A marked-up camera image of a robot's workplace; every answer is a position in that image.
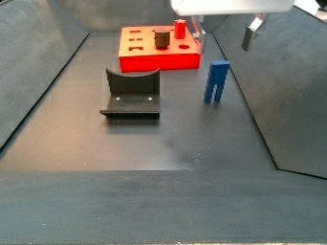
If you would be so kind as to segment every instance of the gray surface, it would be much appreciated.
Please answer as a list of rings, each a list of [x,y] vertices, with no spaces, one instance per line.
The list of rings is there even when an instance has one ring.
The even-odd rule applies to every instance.
[[[92,33],[120,33],[121,27],[172,25],[168,0],[59,0]]]
[[[56,1],[0,8],[0,147],[72,57],[88,32]]]
[[[1,171],[275,169],[231,74],[220,104],[203,102],[214,36],[198,70],[161,71],[159,123],[109,124],[104,68],[119,72],[119,35],[92,35],[11,145]]]
[[[271,14],[242,50],[247,15],[215,32],[279,168],[327,177],[327,26],[294,8]]]
[[[0,244],[327,242],[327,182],[280,171],[0,174]]]

